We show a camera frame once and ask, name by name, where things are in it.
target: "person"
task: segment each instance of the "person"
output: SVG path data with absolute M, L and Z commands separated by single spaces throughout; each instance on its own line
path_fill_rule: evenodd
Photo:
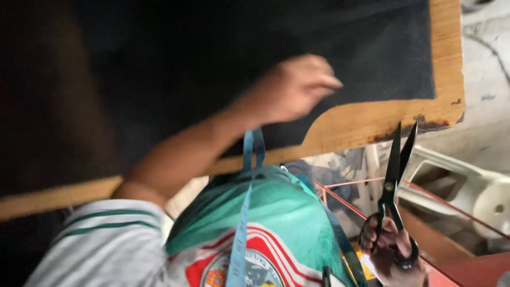
M 233 236 L 248 187 L 247 286 L 320 286 L 329 267 L 345 286 L 356 286 L 320 200 L 302 181 L 275 166 L 254 179 L 243 172 L 213 179 L 177 218 L 164 247 L 166 202 L 203 174 L 246 130 L 307 115 L 342 83 L 323 57 L 302 55 L 279 63 L 235 102 L 160 143 L 125 177 L 111 199 L 78 209 L 55 238 L 26 286 L 225 285 Z M 370 254 L 374 222 L 362 251 Z M 394 264 L 389 245 L 411 252 L 405 230 L 391 219 L 370 259 L 385 286 L 423 286 L 425 269 Z

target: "green stripe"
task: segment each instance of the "green stripe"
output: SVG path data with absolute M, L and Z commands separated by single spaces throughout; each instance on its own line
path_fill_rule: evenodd
M 156 218 L 158 221 L 160 220 L 159 217 L 154 215 L 152 212 L 148 212 L 145 210 L 140 209 L 113 209 L 113 210 L 105 210 L 105 211 L 99 211 L 91 214 L 87 214 L 84 216 L 80 216 L 78 218 L 75 218 L 73 221 L 69 222 L 66 226 L 70 226 L 78 221 L 82 221 L 85 219 L 89 219 L 92 217 L 102 217 L 102 216 L 114 216 L 114 215 L 148 215 Z
M 83 235 L 83 234 L 89 233 L 91 231 L 94 231 L 96 229 L 120 228 L 120 227 L 125 227 L 125 226 L 130 226 L 130 225 L 143 225 L 143 226 L 154 228 L 154 229 L 156 229 L 158 231 L 160 230 L 158 227 L 156 227 L 156 226 L 154 226 L 154 225 L 152 225 L 150 223 L 147 223 L 145 221 L 129 221 L 129 222 L 120 222 L 120 223 L 105 223 L 105 224 L 101 224 L 101 225 L 94 226 L 94 227 L 78 228 L 78 229 L 69 231 L 69 232 L 59 236 L 58 238 L 56 238 L 53 241 L 52 246 L 54 246 L 61 239 L 65 238 L 65 237 L 68 237 L 68 236 Z

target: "scissors handle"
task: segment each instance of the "scissors handle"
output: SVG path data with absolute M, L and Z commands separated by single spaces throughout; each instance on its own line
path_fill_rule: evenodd
M 369 216 L 365 223 L 363 224 L 363 227 L 361 228 L 360 236 L 358 239 L 358 245 L 361 245 L 361 234 L 363 234 L 365 227 L 369 223 L 369 221 L 372 218 L 377 219 L 377 226 L 375 227 L 375 241 L 372 244 L 372 248 L 370 249 L 370 253 L 372 254 L 375 250 L 375 247 L 377 246 L 377 242 L 379 241 L 379 236 L 381 234 L 382 228 L 383 228 L 383 220 L 384 220 L 384 213 L 382 212 L 376 212 Z M 395 262 L 402 268 L 402 269 L 411 269 L 413 267 L 413 264 L 416 262 L 416 259 L 418 259 L 419 256 L 419 250 L 418 250 L 418 244 L 416 243 L 416 240 L 412 238 L 409 235 L 409 241 L 411 242 L 411 255 L 408 258 L 403 258 L 403 256 L 398 251 L 398 247 L 396 245 L 391 245 L 390 248 L 395 251 Z

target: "shirt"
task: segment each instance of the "shirt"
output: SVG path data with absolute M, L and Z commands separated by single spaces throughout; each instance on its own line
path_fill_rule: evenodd
M 252 176 L 246 285 L 321 286 L 327 266 L 354 286 L 321 202 L 277 167 L 215 178 L 177 218 L 163 247 L 160 207 L 88 204 L 67 220 L 25 285 L 221 287 Z

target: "black scissors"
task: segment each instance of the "black scissors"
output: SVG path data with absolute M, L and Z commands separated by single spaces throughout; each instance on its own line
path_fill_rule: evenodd
M 400 232 L 404 229 L 404 224 L 402 223 L 402 218 L 400 218 L 400 214 L 398 213 L 397 206 L 395 205 L 395 195 L 398 190 L 398 185 L 400 184 L 400 180 L 402 179 L 402 175 L 404 174 L 405 167 L 407 166 L 407 162 L 413 153 L 414 144 L 416 141 L 416 133 L 418 131 L 418 122 L 416 122 L 411 129 L 411 133 L 409 137 L 405 141 L 404 147 L 402 151 L 400 151 L 400 138 L 401 138 L 401 130 L 402 123 L 398 123 L 397 130 L 395 131 L 395 135 L 393 136 L 393 144 L 391 145 L 390 158 L 388 160 L 388 168 L 386 170 L 386 178 L 384 179 L 383 190 L 381 198 L 377 202 L 378 211 L 367 218 L 365 223 L 363 224 L 363 228 L 361 229 L 361 233 L 363 233 L 365 226 L 368 224 L 372 217 L 377 219 L 377 227 L 375 228 L 376 239 L 373 243 L 373 247 L 370 252 L 374 251 L 374 248 L 379 240 L 379 235 L 383 228 L 383 219 L 387 216 L 387 213 L 391 214 L 391 218 L 395 222 L 397 230 Z M 395 260 L 403 269 L 410 269 L 413 267 L 413 263 L 416 262 L 418 258 L 418 244 L 416 241 L 409 236 L 409 241 L 411 242 L 411 255 L 409 258 L 402 259 L 402 256 L 398 256 L 397 246 L 390 246 L 395 251 Z

